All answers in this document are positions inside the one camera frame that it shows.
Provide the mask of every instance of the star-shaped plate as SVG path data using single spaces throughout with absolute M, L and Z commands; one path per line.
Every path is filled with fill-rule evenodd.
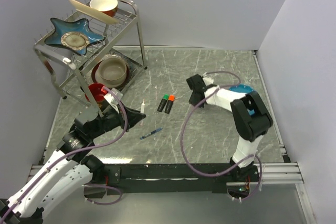
M 54 32 L 45 39 L 45 44 L 52 47 L 67 48 L 78 55 L 85 55 L 87 47 L 101 43 L 105 37 L 91 31 L 86 18 L 75 22 L 66 22 L 58 18 L 51 18 Z

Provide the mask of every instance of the dish rack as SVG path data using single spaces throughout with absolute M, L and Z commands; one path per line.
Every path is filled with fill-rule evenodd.
M 66 99 L 67 96 L 70 96 L 85 106 L 92 105 L 97 109 L 100 116 L 102 116 L 102 111 L 100 110 L 98 104 L 93 98 L 92 93 L 89 90 L 89 84 L 92 83 L 91 71 L 93 67 L 99 63 L 106 54 L 117 55 L 118 57 L 123 58 L 130 68 L 130 76 L 127 83 L 119 88 L 120 91 L 126 90 L 134 81 L 134 79 L 137 78 L 144 69 L 147 69 L 138 7 L 131 0 L 118 1 L 130 5 L 134 10 L 134 13 L 122 10 L 118 7 L 118 11 L 114 16 L 114 18 L 118 20 L 118 23 L 116 24 L 109 25 L 103 23 L 91 16 L 88 16 L 87 14 L 81 13 L 80 11 L 72 12 L 72 15 L 70 15 L 67 19 L 64 19 L 64 21 L 67 22 L 74 22 L 80 18 L 86 18 L 89 20 L 90 29 L 95 33 L 104 36 L 105 40 L 99 44 L 88 47 L 87 53 L 85 55 L 77 55 L 72 53 L 71 57 L 64 56 L 64 50 L 62 51 L 60 48 L 47 46 L 45 44 L 45 39 L 50 36 L 54 30 L 43 36 L 34 44 L 33 47 L 39 60 L 44 64 L 50 73 L 51 82 L 60 96 L 63 99 Z M 139 44 L 141 49 L 140 63 L 135 59 L 131 59 L 130 57 L 123 55 L 121 52 L 118 52 L 112 48 L 135 24 L 138 30 Z M 62 84 L 58 84 L 56 80 L 56 73 L 50 65 L 49 61 L 59 63 L 70 70 L 67 78 Z M 89 102 L 85 99 L 83 92 L 88 97 Z

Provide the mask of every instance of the wooden cutting board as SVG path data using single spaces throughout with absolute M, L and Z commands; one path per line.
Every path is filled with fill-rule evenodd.
M 96 9 L 93 9 L 90 6 L 84 5 L 81 2 L 78 2 L 76 0 L 69 0 L 69 1 L 75 7 L 76 10 L 86 15 L 89 15 L 90 17 L 95 18 L 99 21 L 102 21 L 103 23 L 106 23 L 108 25 L 113 25 L 113 24 L 118 23 L 117 19 L 112 18 L 109 15 L 106 15 L 105 13 L 102 13 Z

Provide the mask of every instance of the gray bowl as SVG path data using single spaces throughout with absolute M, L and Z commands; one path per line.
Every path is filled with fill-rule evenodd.
M 103 80 L 103 84 L 117 87 L 127 77 L 126 63 L 119 57 L 103 60 L 97 69 L 97 74 Z

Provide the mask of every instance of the gray floor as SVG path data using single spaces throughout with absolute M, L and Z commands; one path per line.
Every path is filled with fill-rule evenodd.
M 138 59 L 138 49 L 121 50 L 125 55 Z M 91 153 L 105 163 L 182 163 L 179 132 L 190 109 L 190 90 L 186 79 L 195 73 L 228 70 L 238 74 L 244 84 L 259 92 L 266 103 L 257 67 L 251 51 L 226 51 L 209 49 L 150 49 L 146 50 L 149 69 L 142 73 L 124 94 L 123 103 L 140 109 L 145 99 L 147 118 L 144 125 L 137 125 L 118 142 Z M 231 84 L 235 79 L 227 74 L 214 74 L 217 84 Z M 77 95 L 81 91 L 76 84 Z M 170 114 L 156 111 L 163 94 L 174 94 L 176 100 Z M 61 102 L 56 115 L 46 158 L 50 156 L 83 110 L 83 105 L 73 98 Z M 158 127 L 163 130 L 143 140 L 139 137 Z M 96 144 L 115 138 L 121 129 L 115 129 L 95 140 Z M 214 106 L 197 110 L 192 116 L 184 135 L 187 156 L 195 163 L 220 163 L 229 161 L 238 141 L 234 121 L 230 112 Z M 259 155 L 264 163 L 283 162 L 279 141 L 274 127 L 259 144 Z
M 210 192 L 126 194 L 112 206 L 84 201 L 76 190 L 45 218 L 45 224 L 303 224 L 306 223 L 295 185 L 263 185 L 242 204 Z M 106 196 L 100 202 L 113 201 Z

